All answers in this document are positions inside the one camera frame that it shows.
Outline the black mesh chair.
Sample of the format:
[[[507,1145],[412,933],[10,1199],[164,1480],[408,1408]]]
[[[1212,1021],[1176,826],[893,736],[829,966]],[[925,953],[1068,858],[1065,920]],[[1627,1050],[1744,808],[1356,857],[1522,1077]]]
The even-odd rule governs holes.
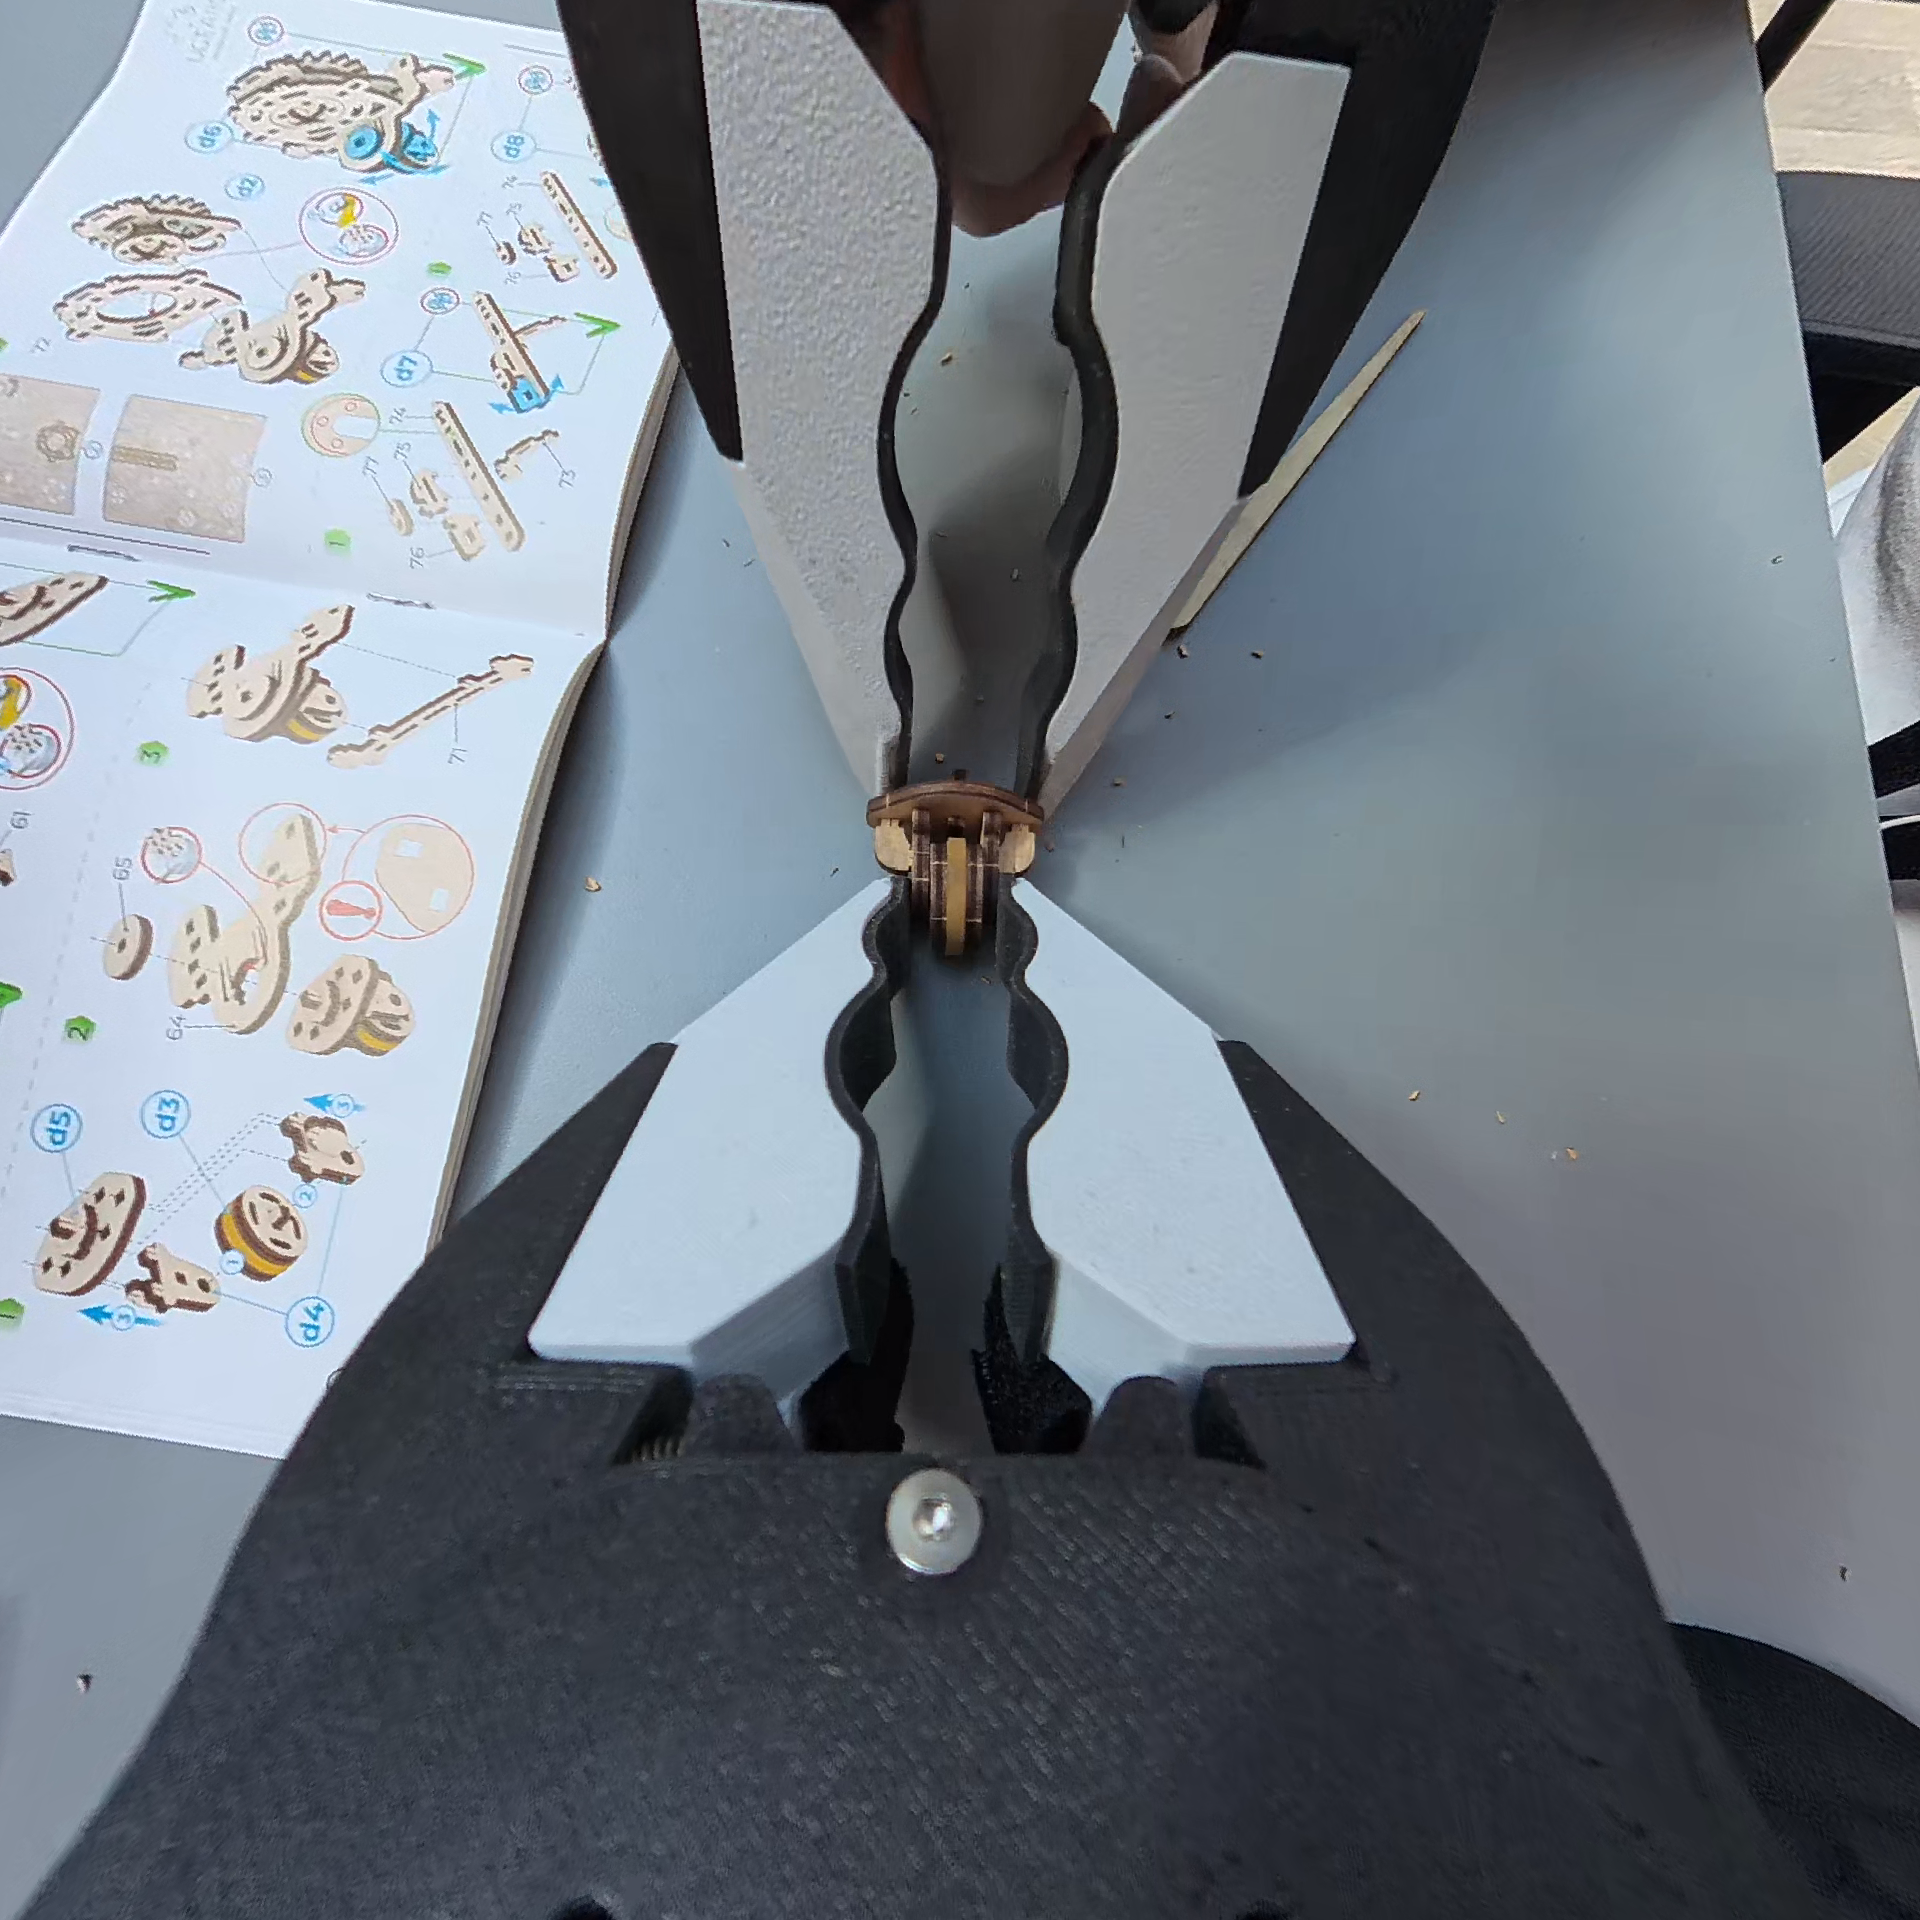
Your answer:
[[[1919,383],[1919,181],[1778,176],[1817,453],[1831,458]]]

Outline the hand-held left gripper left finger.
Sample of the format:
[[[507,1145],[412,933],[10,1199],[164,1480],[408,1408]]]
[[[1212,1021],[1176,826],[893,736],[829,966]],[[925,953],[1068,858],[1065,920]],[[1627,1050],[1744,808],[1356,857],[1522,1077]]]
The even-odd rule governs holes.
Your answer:
[[[751,1376],[818,1450],[898,1450],[914,1329],[888,1202],[917,1158],[898,1062],[907,890],[871,882],[682,1029],[531,1340]]]

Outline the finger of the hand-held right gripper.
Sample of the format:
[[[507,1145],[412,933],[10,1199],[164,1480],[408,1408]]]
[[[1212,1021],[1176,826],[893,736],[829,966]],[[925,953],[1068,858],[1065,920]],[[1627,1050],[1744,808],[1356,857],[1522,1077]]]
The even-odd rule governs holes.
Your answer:
[[[701,1],[697,18],[737,494],[852,773],[888,791],[905,782],[919,567],[897,406],[944,298],[944,185],[834,12]]]
[[[1241,514],[1244,468],[1354,70],[1145,54],[1064,216],[1079,449],[1047,538],[1061,628],[1027,786],[1053,810]]]

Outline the small wooden puzzle assembly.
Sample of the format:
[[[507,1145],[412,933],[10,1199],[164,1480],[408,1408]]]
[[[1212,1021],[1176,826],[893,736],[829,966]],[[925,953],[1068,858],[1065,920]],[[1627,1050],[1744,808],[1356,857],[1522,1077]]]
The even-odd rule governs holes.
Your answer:
[[[1002,884],[1028,870],[1044,810],[1018,792],[948,778],[901,786],[868,802],[877,864],[907,888],[909,916],[941,958],[992,935]]]

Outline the thin wooden strip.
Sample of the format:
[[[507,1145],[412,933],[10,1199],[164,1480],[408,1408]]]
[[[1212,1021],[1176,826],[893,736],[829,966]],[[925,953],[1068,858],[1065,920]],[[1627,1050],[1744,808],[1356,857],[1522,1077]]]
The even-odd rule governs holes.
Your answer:
[[[1385,337],[1385,343],[1367,359],[1367,364],[1332,398],[1332,402],[1307,422],[1298,438],[1283,453],[1268,477],[1237,504],[1232,516],[1227,516],[1221,544],[1169,624],[1171,638],[1185,636],[1199,618],[1212,593],[1235,572],[1248,545],[1281,509],[1283,500],[1329,449],[1345,422],[1354,418],[1378,377],[1392,366],[1394,356],[1424,320],[1424,309],[1409,312],[1409,318]]]

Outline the grey desk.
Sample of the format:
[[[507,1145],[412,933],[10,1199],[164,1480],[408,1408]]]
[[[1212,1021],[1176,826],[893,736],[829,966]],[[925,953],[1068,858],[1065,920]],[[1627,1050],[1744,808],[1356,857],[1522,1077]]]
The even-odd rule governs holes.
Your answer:
[[[1221,1036],[1361,1356],[963,1349],[1043,1146],[917,959],[905,1447],[533,1353],[701,1015],[865,857],[696,398],[464,1210],[289,1457],[5,1422],[5,1914],[1823,1914],[1676,1648],[1916,1713],[1916,1054],[1748,4],[1499,4],[1039,918]]]

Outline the person's right hand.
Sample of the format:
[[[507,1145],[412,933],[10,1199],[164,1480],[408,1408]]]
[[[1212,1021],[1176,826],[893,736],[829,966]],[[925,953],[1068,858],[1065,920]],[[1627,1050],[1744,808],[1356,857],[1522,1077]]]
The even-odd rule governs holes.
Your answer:
[[[1216,18],[1202,1],[914,1],[919,76],[964,233],[1061,206],[1082,160],[1151,125],[1199,78]],[[1131,20],[1138,56],[1112,118],[1093,86]]]

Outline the puzzle instruction booklet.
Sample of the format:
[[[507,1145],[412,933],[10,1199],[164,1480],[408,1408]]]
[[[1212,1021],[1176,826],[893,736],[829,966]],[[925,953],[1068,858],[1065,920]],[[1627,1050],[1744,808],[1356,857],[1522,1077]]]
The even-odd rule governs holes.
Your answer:
[[[441,1232],[677,356],[553,31],[144,4],[5,231],[3,1402],[284,1454]]]

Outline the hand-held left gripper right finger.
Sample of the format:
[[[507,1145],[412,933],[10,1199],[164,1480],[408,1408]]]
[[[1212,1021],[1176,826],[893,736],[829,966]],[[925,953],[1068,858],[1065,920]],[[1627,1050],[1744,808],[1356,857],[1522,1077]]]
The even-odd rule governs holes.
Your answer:
[[[1191,1396],[1221,1367],[1345,1360],[1352,1320],[1212,1025],[1024,879],[999,974],[1032,1114],[983,1320],[994,1447],[1074,1450],[1133,1378]]]

